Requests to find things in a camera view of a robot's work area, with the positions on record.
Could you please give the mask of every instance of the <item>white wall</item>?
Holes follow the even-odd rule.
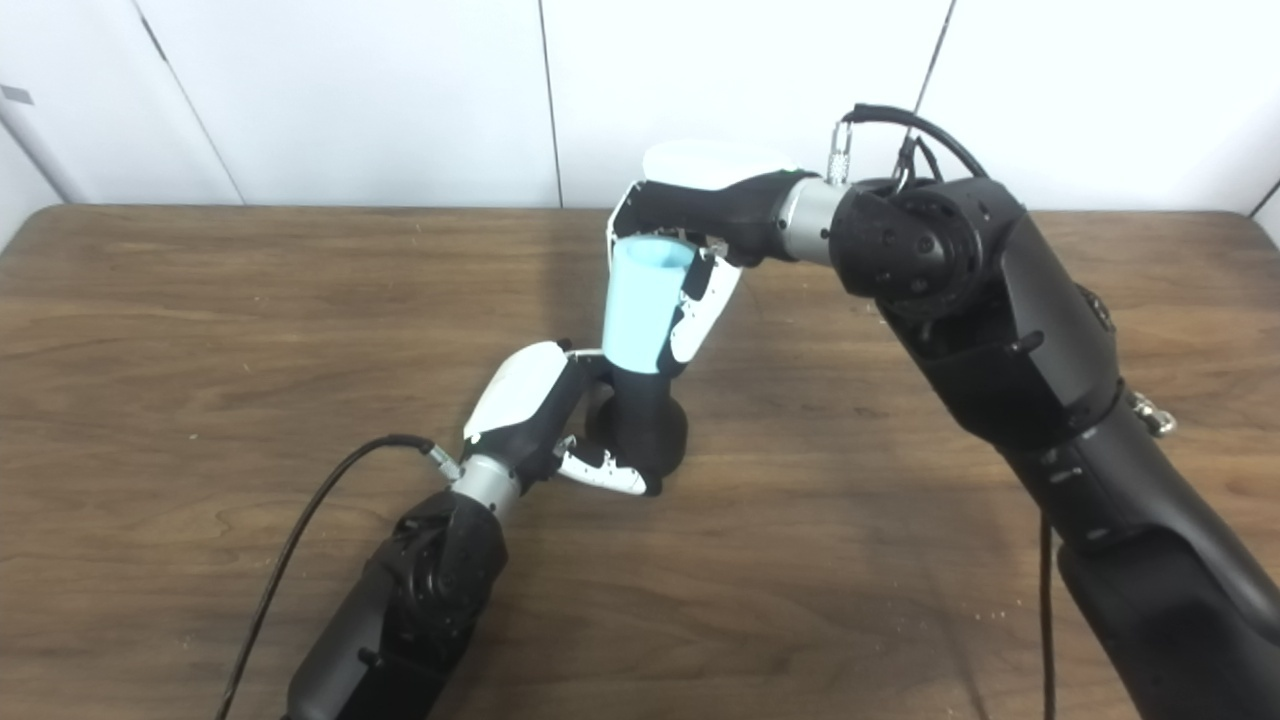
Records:
[[[948,0],[137,1],[172,65],[131,0],[0,0],[0,83],[35,100],[0,114],[74,200],[607,206],[686,136],[820,169],[854,102],[914,104]],[[922,110],[1036,209],[1248,211],[1280,168],[1277,24],[957,0]],[[854,172],[899,137],[859,129]]]
[[[0,0],[0,117],[77,202],[239,202],[129,0]]]
[[[538,0],[142,0],[248,202],[559,204]]]
[[[58,193],[0,126],[0,249],[32,213],[58,202]]]
[[[1258,214],[1253,215],[1253,219],[1262,225],[1262,229],[1267,231],[1271,242],[1280,246],[1280,192],[1274,193],[1271,200],[1267,200],[1267,204],[1258,210]]]
[[[1248,213],[1280,168],[1280,3],[959,0],[922,114],[1034,209]]]
[[[710,137],[822,169],[858,101],[915,104],[947,0],[543,0],[564,204],[612,206],[646,147]],[[855,169],[884,174],[901,129],[861,131]]]

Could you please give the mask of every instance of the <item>robotic hand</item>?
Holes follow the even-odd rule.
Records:
[[[588,387],[608,379],[600,351],[530,345],[494,374],[463,429],[451,480],[404,514],[289,684],[289,720],[422,720],[470,644],[507,562],[502,521],[556,474],[627,495],[652,484],[608,450],[561,437]]]
[[[847,183],[852,126],[932,137],[973,177],[943,182],[908,136],[891,178]],[[916,178],[924,152],[932,178]],[[1062,538],[1061,574],[1144,720],[1280,719],[1280,592],[1156,447],[1172,416],[1120,375],[1115,327],[1027,210],[951,136],[859,105],[826,178],[785,158],[669,143],[611,218],[736,266],[832,266],[874,299],[951,415],[989,442]]]

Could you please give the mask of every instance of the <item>cable connector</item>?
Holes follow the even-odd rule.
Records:
[[[827,184],[836,187],[849,184],[849,146],[854,140],[854,126],[847,122],[836,123],[831,131],[831,155],[827,156]]]
[[[462,478],[462,468],[460,468],[458,462],[453,460],[453,457],[449,456],[448,452],[442,450],[440,446],[438,445],[431,446],[431,450],[425,452],[425,455],[430,457],[433,462],[435,462],[435,468],[451,483],[456,483],[458,482],[458,479]]]
[[[1147,425],[1147,432],[1151,437],[1169,437],[1178,429],[1178,419],[1174,418],[1174,414],[1157,407],[1146,395],[1130,391],[1128,400],[1129,409]]]

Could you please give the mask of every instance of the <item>metal clip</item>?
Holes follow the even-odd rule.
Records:
[[[1151,437],[1167,437],[1178,429],[1178,419],[1171,413],[1161,410],[1140,392],[1129,392],[1129,409],[1147,425]]]

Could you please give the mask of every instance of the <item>wooden table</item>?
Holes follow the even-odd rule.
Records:
[[[1280,575],[1280,254],[1222,214],[1046,214],[1165,448]],[[279,543],[385,432],[458,446],[497,365],[598,342],[598,211],[65,206],[0,258],[0,715],[209,717]],[[443,719],[1037,717],[1037,512],[865,300],[767,264],[676,392],[657,500],[522,501]],[[385,451],[321,509],[236,717],[275,719],[392,520]],[[1061,716],[1134,717],[1057,592]]]

